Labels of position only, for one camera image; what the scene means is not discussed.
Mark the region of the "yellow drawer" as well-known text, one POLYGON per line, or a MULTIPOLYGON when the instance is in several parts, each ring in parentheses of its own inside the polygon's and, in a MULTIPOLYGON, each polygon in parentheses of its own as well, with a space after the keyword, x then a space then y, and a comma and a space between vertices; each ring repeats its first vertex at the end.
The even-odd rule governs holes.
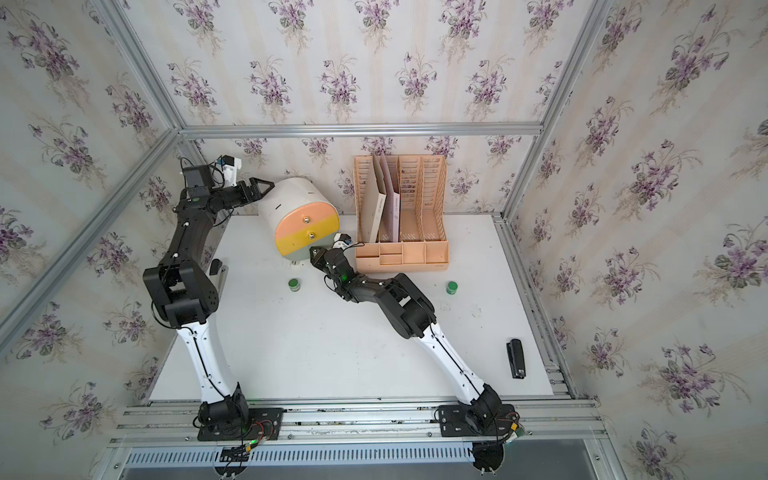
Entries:
POLYGON ((320 240, 333 237, 339 227, 337 215, 310 219, 308 223, 304 222, 303 217, 287 219, 275 231, 275 244, 283 256, 289 256, 320 240))

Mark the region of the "round white drawer cabinet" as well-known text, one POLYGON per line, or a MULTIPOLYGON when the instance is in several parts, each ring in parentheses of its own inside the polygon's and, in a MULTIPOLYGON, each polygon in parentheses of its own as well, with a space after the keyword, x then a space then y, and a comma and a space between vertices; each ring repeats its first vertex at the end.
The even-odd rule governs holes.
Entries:
POLYGON ((308 260, 312 247, 331 246, 340 229, 336 207, 305 178, 277 182, 257 207, 279 254, 290 261, 308 260))

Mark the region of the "pink top drawer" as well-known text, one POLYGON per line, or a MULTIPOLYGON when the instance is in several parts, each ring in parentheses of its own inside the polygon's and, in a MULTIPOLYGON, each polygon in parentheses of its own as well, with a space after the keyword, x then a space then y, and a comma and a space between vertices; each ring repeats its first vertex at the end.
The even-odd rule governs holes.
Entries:
POLYGON ((335 207, 327 202, 311 202, 286 213, 275 228, 278 238, 299 232, 326 236, 339 230, 340 220, 335 207))

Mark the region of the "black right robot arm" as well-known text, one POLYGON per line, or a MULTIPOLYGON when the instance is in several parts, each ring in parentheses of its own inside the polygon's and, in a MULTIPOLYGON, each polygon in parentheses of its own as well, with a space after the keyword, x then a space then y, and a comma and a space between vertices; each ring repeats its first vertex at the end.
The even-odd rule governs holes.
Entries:
POLYGON ((310 261, 323 272, 330 288, 340 298, 377 305, 398 335, 422 345, 440 365, 457 400, 465 406, 468 424, 480 431, 493 423, 502 406, 499 395, 474 373, 452 346, 437 321, 434 305, 408 275, 371 278, 354 270, 345 250, 339 247, 313 247, 310 261))

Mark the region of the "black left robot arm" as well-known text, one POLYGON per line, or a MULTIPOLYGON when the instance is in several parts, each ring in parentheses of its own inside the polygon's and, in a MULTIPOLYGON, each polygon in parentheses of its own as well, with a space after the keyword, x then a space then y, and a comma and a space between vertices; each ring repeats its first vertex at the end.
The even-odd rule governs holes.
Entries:
POLYGON ((239 180, 239 158, 223 155, 213 163, 182 169, 185 187, 173 212, 176 228, 167 252, 158 265, 143 273, 143 282, 159 323, 175 330, 187 348, 201 405, 198 421, 246 422, 249 407, 238 382, 227 365, 215 329, 220 297, 204 262, 210 232, 221 226, 221 212, 227 213, 255 203, 274 189, 268 180, 239 180))

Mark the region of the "pink paper folder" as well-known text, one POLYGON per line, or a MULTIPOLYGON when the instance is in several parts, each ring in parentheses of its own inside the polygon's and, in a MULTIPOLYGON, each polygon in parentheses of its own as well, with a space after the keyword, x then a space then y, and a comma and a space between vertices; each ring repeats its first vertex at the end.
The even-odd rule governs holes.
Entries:
POLYGON ((382 239, 382 242, 396 243, 399 241, 400 230, 400 194, 397 180, 397 159, 390 156, 381 156, 379 158, 379 165, 382 169, 386 194, 382 215, 386 239, 382 239))

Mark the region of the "beige cardboard folder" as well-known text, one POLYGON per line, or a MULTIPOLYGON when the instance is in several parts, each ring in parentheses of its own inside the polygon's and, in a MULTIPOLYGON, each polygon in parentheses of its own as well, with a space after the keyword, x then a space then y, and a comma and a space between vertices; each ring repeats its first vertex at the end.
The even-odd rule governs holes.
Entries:
POLYGON ((386 202, 383 170, 378 157, 373 156, 365 182, 361 209, 361 233, 365 243, 376 243, 386 202))

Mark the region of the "beige plastic file organizer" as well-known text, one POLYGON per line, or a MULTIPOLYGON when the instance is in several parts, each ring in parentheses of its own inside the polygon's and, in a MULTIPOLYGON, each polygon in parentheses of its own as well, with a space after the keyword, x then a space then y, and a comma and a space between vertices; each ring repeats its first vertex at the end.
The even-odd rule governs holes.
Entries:
POLYGON ((368 155, 354 158, 354 189, 357 241, 355 261, 364 273, 395 273, 445 270, 450 246, 444 227, 446 158, 443 155, 368 155), (400 194, 399 241, 386 239, 382 220, 376 243, 365 243, 361 233, 361 209, 365 182, 373 156, 397 159, 400 194))

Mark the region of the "black stapler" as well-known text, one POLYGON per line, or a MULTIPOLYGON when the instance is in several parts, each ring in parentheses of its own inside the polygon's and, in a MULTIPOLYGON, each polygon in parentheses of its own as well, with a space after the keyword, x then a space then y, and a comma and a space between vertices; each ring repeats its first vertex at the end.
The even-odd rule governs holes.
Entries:
POLYGON ((525 379, 527 368, 521 340, 517 338, 509 340, 506 344, 506 349, 512 377, 519 380, 525 379))

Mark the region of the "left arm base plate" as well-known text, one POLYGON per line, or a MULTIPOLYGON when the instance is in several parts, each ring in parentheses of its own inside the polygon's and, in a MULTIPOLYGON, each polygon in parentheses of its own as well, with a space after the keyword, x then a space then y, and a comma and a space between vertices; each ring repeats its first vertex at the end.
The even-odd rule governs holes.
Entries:
POLYGON ((201 442, 277 440, 284 413, 285 410, 282 408, 250 408, 246 420, 235 416, 232 421, 213 426, 201 426, 198 429, 197 440, 201 442))

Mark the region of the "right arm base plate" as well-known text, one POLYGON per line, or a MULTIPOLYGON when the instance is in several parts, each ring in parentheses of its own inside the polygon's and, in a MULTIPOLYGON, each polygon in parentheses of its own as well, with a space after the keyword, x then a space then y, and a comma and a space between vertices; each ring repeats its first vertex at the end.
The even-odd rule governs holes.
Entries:
POLYGON ((475 413, 470 406, 457 403, 441 405, 435 410, 440 435, 455 437, 504 437, 514 424, 519 423, 519 414, 511 404, 501 404, 494 416, 489 413, 475 413))

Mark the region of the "aluminium rail frame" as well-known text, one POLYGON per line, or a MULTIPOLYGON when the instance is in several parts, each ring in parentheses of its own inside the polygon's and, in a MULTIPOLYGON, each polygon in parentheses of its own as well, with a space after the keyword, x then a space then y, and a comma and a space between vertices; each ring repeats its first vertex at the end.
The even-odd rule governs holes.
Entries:
POLYGON ((130 469, 201 468, 243 476, 258 467, 384 464, 476 464, 490 476, 516 466, 523 448, 574 442, 598 479, 625 473, 593 402, 511 399, 481 434, 464 410, 436 401, 257 402, 242 434, 206 440, 189 402, 129 407, 118 418, 96 479, 121 479, 130 469))

